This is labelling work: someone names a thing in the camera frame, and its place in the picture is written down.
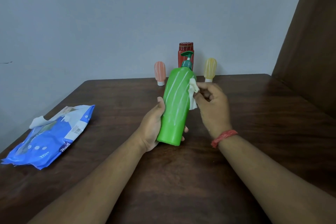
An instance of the blue wipes packet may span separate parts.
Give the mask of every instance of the blue wipes packet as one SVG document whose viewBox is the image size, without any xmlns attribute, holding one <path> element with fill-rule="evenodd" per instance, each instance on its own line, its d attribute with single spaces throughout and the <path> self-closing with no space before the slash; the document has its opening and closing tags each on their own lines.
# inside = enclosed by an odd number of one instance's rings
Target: blue wipes packet
<svg viewBox="0 0 336 224">
<path fill-rule="evenodd" d="M 66 106 L 50 120 L 35 118 L 27 138 L 4 158 L 2 164 L 49 166 L 72 144 L 88 124 L 94 105 Z"/>
</svg>

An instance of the red container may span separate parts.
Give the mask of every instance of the red container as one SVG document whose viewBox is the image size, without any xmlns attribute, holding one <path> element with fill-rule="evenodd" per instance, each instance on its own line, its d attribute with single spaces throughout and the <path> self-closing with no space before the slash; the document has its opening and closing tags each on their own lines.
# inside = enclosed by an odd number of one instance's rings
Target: red container
<svg viewBox="0 0 336 224">
<path fill-rule="evenodd" d="M 181 53 L 186 52 L 186 51 L 194 52 L 194 43 L 193 42 L 180 43 L 180 47 L 178 49 L 178 67 L 181 67 L 182 62 L 184 60 L 187 60 L 188 57 L 181 56 Z M 194 68 L 194 54 L 191 56 L 190 61 L 192 63 L 191 70 L 193 70 L 193 68 Z"/>
</svg>

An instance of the dark brown table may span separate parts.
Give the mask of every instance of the dark brown table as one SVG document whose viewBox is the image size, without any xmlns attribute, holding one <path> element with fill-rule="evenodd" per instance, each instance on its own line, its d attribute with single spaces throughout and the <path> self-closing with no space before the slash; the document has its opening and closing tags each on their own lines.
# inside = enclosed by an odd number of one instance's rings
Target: dark brown table
<svg viewBox="0 0 336 224">
<path fill-rule="evenodd" d="M 233 127 L 290 171 L 336 197 L 336 121 L 266 74 L 216 76 Z M 0 165 L 1 223 L 26 223 L 121 145 L 163 96 L 154 78 L 90 80 L 59 103 L 95 104 L 90 123 L 49 167 Z M 107 223 L 270 223 L 249 190 L 210 146 L 199 109 L 179 147 L 159 144 L 140 160 Z M 26 132 L 0 155 L 27 136 Z"/>
</svg>

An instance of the pump nozzle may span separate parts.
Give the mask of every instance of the pump nozzle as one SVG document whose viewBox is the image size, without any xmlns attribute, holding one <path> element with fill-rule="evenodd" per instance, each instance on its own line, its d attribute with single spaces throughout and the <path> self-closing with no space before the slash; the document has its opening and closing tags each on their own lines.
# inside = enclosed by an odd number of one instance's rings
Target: pump nozzle
<svg viewBox="0 0 336 224">
<path fill-rule="evenodd" d="M 190 59 L 193 54 L 194 53 L 192 51 L 186 51 L 181 53 L 181 56 L 188 57 L 187 60 L 182 62 L 181 67 L 188 67 L 190 69 L 192 68 L 193 64 L 191 63 Z"/>
</svg>

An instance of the green bottle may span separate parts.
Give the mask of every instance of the green bottle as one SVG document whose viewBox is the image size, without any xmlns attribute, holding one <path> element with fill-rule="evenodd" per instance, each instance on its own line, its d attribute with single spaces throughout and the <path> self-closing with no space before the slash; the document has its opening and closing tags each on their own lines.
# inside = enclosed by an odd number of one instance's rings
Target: green bottle
<svg viewBox="0 0 336 224">
<path fill-rule="evenodd" d="M 187 51 L 181 53 L 181 56 L 187 56 L 180 68 L 171 71 L 167 81 L 163 100 L 166 110 L 161 117 L 161 129 L 157 136 L 157 141 L 179 146 L 181 143 L 184 125 L 189 112 L 189 80 L 196 78 L 191 70 L 192 63 L 190 58 L 193 52 Z"/>
</svg>

